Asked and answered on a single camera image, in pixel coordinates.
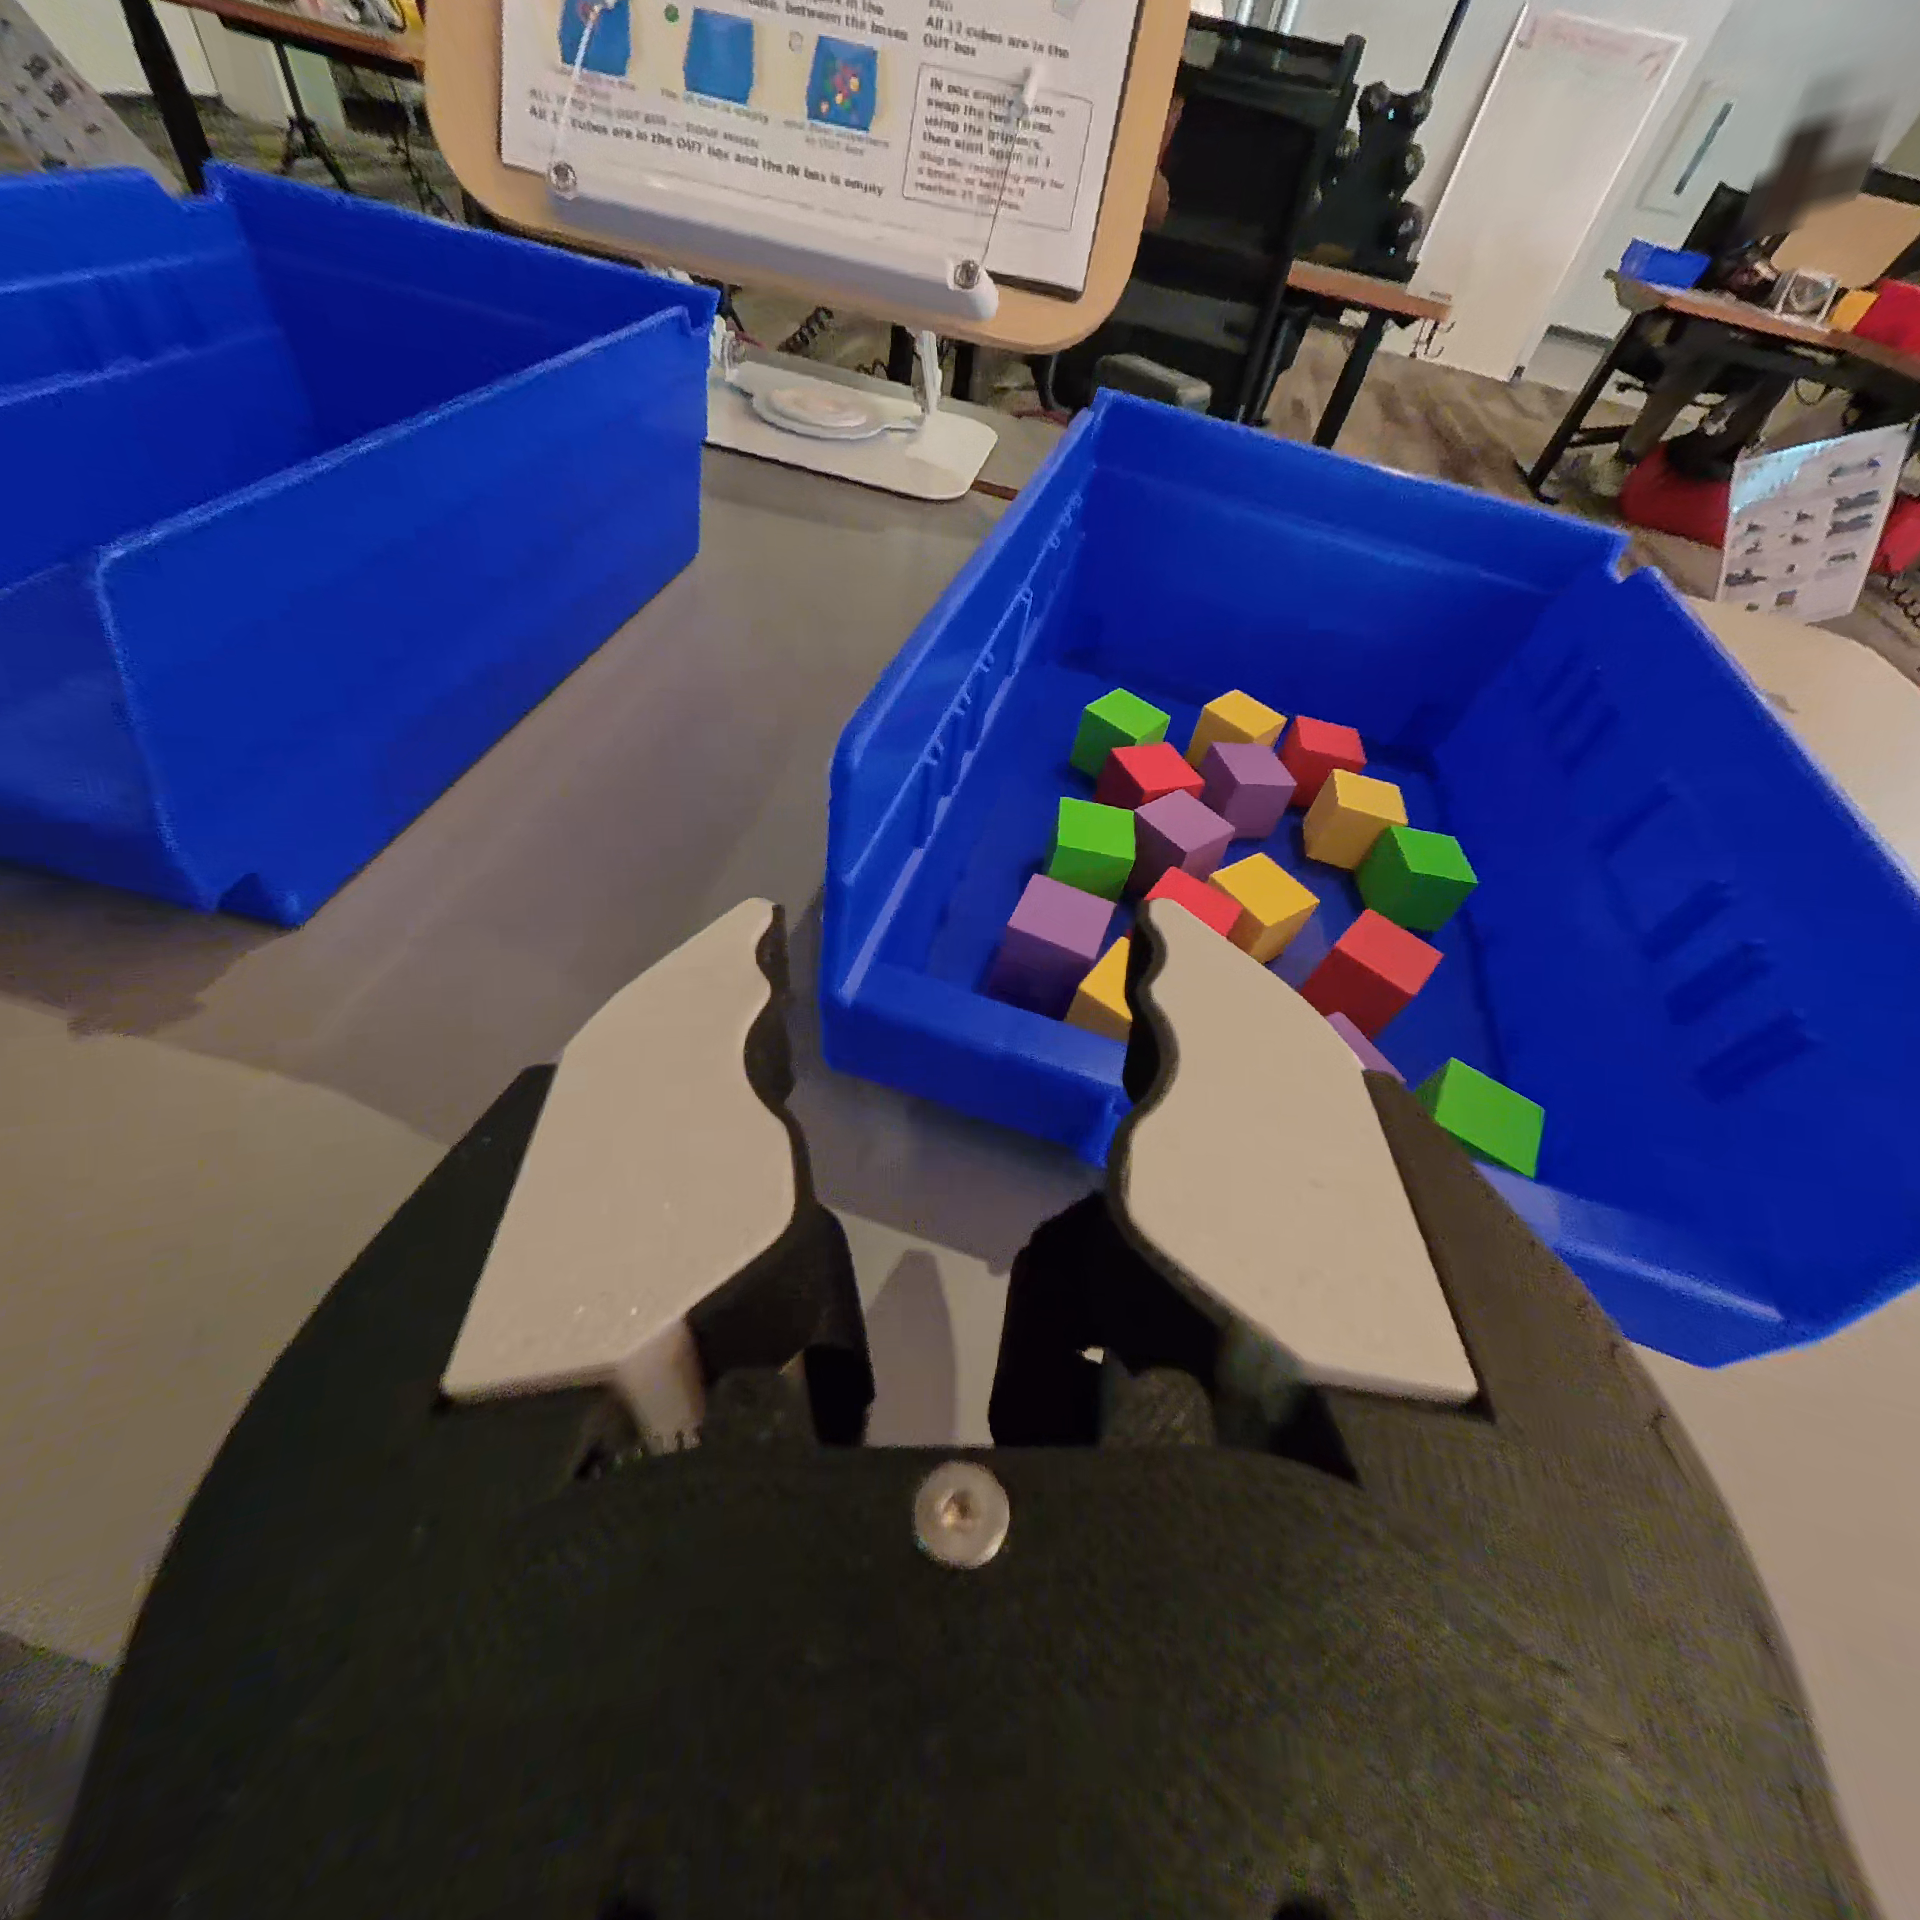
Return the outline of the printed paper sheet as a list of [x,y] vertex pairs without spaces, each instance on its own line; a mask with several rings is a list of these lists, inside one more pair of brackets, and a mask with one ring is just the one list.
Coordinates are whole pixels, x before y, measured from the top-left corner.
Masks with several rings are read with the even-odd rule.
[[1729,478],[1715,602],[1803,623],[1856,612],[1912,433],[1898,422],[1747,451]]

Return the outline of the white stand base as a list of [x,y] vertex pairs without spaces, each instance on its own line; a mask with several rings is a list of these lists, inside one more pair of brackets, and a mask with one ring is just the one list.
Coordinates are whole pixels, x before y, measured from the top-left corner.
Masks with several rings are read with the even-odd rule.
[[892,382],[856,388],[757,359],[708,381],[709,445],[912,500],[966,495],[998,440],[989,418],[925,409]]

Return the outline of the green cube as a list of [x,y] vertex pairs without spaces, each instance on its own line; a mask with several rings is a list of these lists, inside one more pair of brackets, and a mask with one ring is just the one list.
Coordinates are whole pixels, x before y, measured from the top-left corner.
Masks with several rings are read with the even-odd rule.
[[1436,934],[1479,888],[1479,872],[1449,833],[1386,827],[1355,868],[1364,907],[1413,934]]
[[1111,754],[1161,744],[1167,726],[1165,707],[1125,686],[1111,686],[1081,707],[1067,762],[1078,775],[1098,780]]
[[1472,1157],[1532,1178],[1545,1110],[1504,1080],[1449,1058],[1413,1086],[1415,1101]]
[[1044,877],[1115,902],[1136,865],[1136,814],[1131,807],[1062,798],[1053,817]]

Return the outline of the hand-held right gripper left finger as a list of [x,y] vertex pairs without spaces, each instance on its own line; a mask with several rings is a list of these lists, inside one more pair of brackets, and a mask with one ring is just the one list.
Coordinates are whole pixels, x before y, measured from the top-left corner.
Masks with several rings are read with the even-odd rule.
[[644,1443],[699,1436],[692,1313],[800,1201],[785,1094],[749,1069],[784,954],[780,908],[743,900],[565,1043],[444,1365],[450,1402],[601,1387]]

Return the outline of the white board panel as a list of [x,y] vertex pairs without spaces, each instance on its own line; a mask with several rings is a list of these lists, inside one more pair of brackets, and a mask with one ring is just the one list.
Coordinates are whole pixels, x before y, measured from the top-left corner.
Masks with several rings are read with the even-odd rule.
[[1525,370],[1692,38],[1679,3],[1521,8],[1428,224],[1417,283],[1446,314],[1419,358]]

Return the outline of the black equipment cart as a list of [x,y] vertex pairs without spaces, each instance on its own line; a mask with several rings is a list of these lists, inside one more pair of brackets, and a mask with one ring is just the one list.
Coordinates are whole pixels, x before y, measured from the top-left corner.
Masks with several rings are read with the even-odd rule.
[[1364,84],[1364,39],[1283,36],[1191,16],[1157,160],[1165,213],[1142,231],[1114,311],[1031,363],[1043,409],[1090,403],[1104,363],[1131,358],[1204,388],[1215,418],[1257,424],[1317,322],[1364,311],[1361,349],[1406,311],[1297,279],[1315,268],[1412,283],[1428,216],[1413,200],[1444,54],[1413,90]]

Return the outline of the blue plastic bin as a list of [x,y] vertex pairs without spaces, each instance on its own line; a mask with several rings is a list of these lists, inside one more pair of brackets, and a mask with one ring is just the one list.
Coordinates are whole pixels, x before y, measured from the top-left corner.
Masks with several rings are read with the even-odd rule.
[[2,856],[295,927],[692,564],[716,294],[5,177]]
[[1121,1046],[982,986],[1094,696],[1357,728],[1479,885],[1386,1027],[1544,1107],[1509,1205],[1629,1340],[1810,1346],[1917,1277],[1915,885],[1624,537],[1131,395],[1063,433],[831,763],[828,1063],[1099,1165]]

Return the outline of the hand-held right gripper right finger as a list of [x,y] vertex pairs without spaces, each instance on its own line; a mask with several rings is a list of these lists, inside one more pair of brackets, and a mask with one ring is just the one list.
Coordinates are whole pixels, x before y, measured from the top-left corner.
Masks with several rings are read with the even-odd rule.
[[1220,1328],[1235,1387],[1470,1404],[1473,1362],[1357,1053],[1185,907],[1148,905],[1133,959],[1149,1063],[1108,1197]]

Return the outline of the wooden side table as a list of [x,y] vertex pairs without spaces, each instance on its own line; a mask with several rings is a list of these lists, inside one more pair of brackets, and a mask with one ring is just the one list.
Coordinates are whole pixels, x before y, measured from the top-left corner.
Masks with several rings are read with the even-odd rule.
[[1282,305],[1289,336],[1302,342],[1313,325],[1334,325],[1349,314],[1358,316],[1358,329],[1341,364],[1332,395],[1313,427],[1310,443],[1320,448],[1338,443],[1388,331],[1446,325],[1451,305],[1451,297],[1417,288],[1400,279],[1293,259],[1288,268]]

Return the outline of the wooden work table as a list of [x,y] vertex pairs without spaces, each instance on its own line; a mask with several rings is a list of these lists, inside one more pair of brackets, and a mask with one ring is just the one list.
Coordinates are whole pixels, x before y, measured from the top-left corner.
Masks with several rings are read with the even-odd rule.
[[[1896,421],[1915,421],[1917,358],[1912,352],[1729,292],[1645,283],[1616,268],[1609,272],[1609,283],[1626,320],[1540,451],[1521,467],[1537,500],[1553,500],[1553,470],[1577,448],[1610,448],[1629,462],[1644,458],[1687,409],[1724,398],[1718,373],[1753,373],[1762,390],[1777,395],[1807,381],[1826,394],[1882,401]],[[1658,358],[1658,375],[1640,412],[1629,424],[1596,424],[1596,403],[1634,355]]]

